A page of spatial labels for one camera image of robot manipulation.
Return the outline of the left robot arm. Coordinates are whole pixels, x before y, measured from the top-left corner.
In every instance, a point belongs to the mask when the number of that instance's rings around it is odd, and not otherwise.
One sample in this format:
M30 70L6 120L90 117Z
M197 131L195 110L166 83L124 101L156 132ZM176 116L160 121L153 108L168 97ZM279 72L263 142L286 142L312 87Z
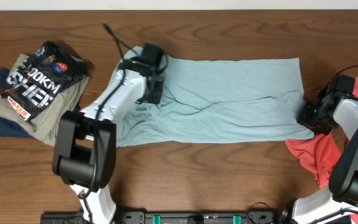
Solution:
M124 59L96 101L79 113L63 114L52 171L77 194L83 211L43 214L41 223L113 223L116 204L109 181L116 163L116 124L135 102L160 103L160 63L159 59Z

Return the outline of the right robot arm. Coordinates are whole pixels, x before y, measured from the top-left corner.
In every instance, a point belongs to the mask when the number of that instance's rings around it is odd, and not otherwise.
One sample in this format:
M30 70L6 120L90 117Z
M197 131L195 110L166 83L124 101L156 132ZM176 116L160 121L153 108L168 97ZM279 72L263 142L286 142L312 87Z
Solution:
M335 163L325 188L293 204L293 223L328 223L350 214L358 215L358 98L343 91L323 95L318 104L306 103L298 123L319 134L340 126L349 139Z

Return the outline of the light blue t-shirt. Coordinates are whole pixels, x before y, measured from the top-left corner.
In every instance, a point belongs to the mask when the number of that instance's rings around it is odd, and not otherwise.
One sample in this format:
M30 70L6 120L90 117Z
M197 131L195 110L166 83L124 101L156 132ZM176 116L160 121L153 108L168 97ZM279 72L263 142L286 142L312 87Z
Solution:
M133 104L117 126L117 145L236 143L309 139L297 123L304 104L298 58L163 60L157 105Z

